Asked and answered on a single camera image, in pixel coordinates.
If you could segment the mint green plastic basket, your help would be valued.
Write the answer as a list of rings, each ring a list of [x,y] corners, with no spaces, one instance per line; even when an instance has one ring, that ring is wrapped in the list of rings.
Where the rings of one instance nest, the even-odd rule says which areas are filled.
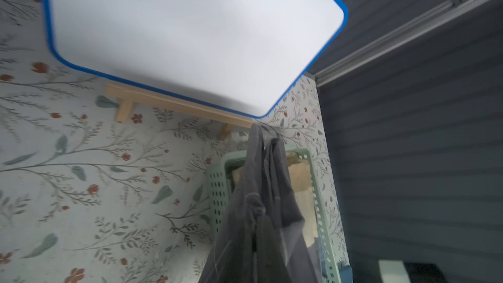
[[[341,271],[338,266],[338,257],[333,248],[333,241],[330,238],[330,224],[324,211],[322,201],[322,189],[316,179],[314,171],[314,161],[307,148],[287,147],[286,151],[294,154],[300,161],[308,161],[310,164],[310,179],[313,186],[313,206],[316,211],[317,240],[319,254],[321,256],[322,281],[342,282]],[[207,173],[208,195],[210,197],[210,216],[214,238],[220,230],[223,222],[223,215],[231,200],[233,192],[233,182],[231,172],[244,166],[246,160],[245,151],[230,152],[224,155],[222,160],[211,166]]]

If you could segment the beige grey striped pillowcase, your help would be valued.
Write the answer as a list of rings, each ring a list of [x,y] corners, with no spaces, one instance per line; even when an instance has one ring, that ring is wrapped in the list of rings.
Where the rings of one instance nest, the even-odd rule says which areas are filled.
[[[268,216],[284,255],[296,246],[310,248],[318,237],[310,162],[296,152],[266,151],[261,161],[251,159],[226,166],[226,173],[254,219]]]

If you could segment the dark grey checked pillowcase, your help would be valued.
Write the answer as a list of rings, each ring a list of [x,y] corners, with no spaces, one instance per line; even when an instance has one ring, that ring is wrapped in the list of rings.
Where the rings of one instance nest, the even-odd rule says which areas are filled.
[[[318,282],[288,173],[284,142],[250,129],[235,187],[200,282]]]

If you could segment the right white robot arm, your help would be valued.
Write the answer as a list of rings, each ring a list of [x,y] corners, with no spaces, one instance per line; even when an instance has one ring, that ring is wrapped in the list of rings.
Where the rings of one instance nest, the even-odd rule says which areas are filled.
[[[383,283],[448,283],[447,277],[434,263],[380,259],[378,265]]]

